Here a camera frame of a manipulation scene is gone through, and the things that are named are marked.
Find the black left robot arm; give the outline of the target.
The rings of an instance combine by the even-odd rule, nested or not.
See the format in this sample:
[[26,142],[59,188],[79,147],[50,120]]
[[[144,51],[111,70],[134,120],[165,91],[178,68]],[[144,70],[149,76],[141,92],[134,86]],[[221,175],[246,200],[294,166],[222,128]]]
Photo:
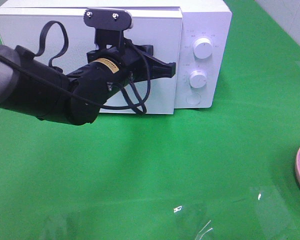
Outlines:
[[132,82],[171,78],[176,64],[151,55],[151,46],[87,53],[88,63],[63,74],[22,46],[0,45],[0,108],[39,120],[84,125],[96,120],[109,98]]

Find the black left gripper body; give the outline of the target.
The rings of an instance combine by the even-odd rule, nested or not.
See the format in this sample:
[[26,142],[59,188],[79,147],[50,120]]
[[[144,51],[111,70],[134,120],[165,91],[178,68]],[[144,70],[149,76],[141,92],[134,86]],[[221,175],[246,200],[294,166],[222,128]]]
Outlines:
[[134,44],[124,45],[124,52],[116,47],[92,50],[87,53],[86,85],[88,88],[126,86],[129,82],[147,80],[149,65],[145,56],[137,55]]

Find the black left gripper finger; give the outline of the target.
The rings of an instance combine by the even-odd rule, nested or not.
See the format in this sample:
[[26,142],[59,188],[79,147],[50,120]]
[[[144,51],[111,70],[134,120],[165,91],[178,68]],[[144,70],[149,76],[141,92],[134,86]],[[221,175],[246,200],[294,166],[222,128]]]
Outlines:
[[165,63],[153,56],[146,55],[146,62],[149,66],[150,79],[172,78],[176,74],[176,63]]
[[154,46],[150,44],[144,44],[144,45],[133,45],[135,47],[135,51],[138,56],[150,56],[152,57],[154,55]]

